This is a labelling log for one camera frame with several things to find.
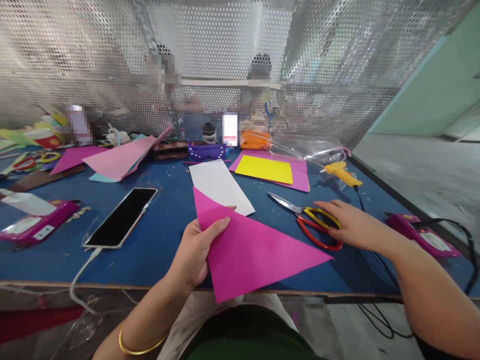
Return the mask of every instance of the white bottle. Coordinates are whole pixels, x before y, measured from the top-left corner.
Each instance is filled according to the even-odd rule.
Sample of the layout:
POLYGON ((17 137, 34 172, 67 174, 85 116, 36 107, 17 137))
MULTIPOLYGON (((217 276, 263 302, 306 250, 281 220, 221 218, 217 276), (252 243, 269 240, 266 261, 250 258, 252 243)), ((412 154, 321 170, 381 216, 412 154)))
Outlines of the white bottle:
POLYGON ((45 216, 57 210, 56 206, 28 192, 13 192, 0 188, 5 195, 1 201, 30 215, 45 216))

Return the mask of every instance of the phone screen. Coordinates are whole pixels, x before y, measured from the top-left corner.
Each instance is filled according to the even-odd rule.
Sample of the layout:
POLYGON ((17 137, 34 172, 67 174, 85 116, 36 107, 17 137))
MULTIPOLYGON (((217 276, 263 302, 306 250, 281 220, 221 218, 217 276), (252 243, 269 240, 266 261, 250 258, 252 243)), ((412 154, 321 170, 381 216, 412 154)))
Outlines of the phone screen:
POLYGON ((136 224, 144 208, 157 192, 153 188, 134 188, 86 241, 85 246, 117 247, 136 224))
POLYGON ((236 147, 239 144, 239 115, 236 112, 224 112, 221 124, 222 142, 227 146, 236 147))

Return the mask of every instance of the white cord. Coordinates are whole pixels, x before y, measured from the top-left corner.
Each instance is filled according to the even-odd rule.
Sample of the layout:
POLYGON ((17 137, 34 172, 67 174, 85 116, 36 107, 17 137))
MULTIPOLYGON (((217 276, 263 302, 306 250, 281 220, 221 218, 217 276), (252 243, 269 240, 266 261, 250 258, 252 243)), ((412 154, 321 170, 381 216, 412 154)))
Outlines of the white cord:
POLYGON ((132 299, 132 297, 129 295, 129 293, 125 290, 125 289, 121 289, 121 292, 125 294, 125 296, 128 298, 128 300, 130 300, 132 303, 134 304, 139 304, 138 301, 135 301, 132 299))
POLYGON ((6 285, 0 285, 0 289, 14 291, 17 293, 30 294, 30 295, 57 294, 57 293, 62 293, 69 290, 68 288, 63 288, 60 290, 53 290, 53 291, 33 291, 33 290, 24 289, 22 287, 6 286, 6 285))
POLYGON ((80 300, 76 295, 75 295, 75 283, 77 282, 77 280, 79 279, 80 275, 84 272, 84 270, 87 268, 87 266, 93 261, 93 259, 95 259, 99 254, 100 252, 102 251, 102 247, 97 247, 93 253, 90 255, 90 257, 88 258, 88 260, 86 261, 86 263, 81 267, 80 271, 75 275, 75 277, 73 278, 73 281, 71 282, 71 285, 70 285, 70 289, 69 289, 69 293, 70 293, 70 297, 71 299, 76 302, 77 304, 83 306, 83 308, 85 310, 87 310, 90 314, 94 314, 94 315, 97 315, 98 313, 93 310, 90 306, 88 306, 85 302, 83 302, 82 300, 80 300))

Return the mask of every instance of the perforated metal panel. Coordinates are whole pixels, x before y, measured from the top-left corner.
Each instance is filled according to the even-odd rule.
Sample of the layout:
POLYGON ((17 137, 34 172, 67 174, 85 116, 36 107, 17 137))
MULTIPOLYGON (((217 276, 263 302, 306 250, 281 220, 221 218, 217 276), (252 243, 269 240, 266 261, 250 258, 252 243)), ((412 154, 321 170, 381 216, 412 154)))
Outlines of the perforated metal panel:
POLYGON ((179 135, 195 137, 236 110, 243 128, 354 146, 472 3, 3 0, 0 125, 38 121, 37 103, 76 103, 126 131, 158 134, 173 118, 179 135), (180 78, 246 80, 262 65, 281 83, 271 97, 180 87, 180 78))

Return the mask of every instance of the bracelet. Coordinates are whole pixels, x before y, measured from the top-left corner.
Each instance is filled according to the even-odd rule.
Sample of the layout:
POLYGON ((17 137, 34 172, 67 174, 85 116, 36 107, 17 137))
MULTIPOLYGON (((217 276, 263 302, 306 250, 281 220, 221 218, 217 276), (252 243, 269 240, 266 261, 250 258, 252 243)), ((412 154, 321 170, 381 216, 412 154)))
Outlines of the bracelet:
POLYGON ((124 353, 125 355, 135 355, 135 356, 136 356, 136 355, 143 355, 143 354, 149 353, 149 352, 151 352, 152 350, 158 348, 159 345, 160 345, 161 343, 163 343, 163 341, 165 340, 165 338, 166 338, 167 335, 169 334, 169 332, 167 331, 166 334, 165 334, 165 336, 164 336, 157 344, 155 344, 154 346, 152 346, 151 348, 149 348, 149 349, 147 349, 147 350, 144 350, 144 351, 132 351, 132 350, 129 350, 129 349, 125 346, 125 344, 124 344, 124 342, 123 342, 123 340, 122 340, 122 331, 123 331, 123 330, 124 330, 124 327, 122 326, 122 327, 120 328, 120 334, 118 335, 118 344, 120 345, 120 349, 121 349, 121 351, 123 351, 123 353, 124 353))

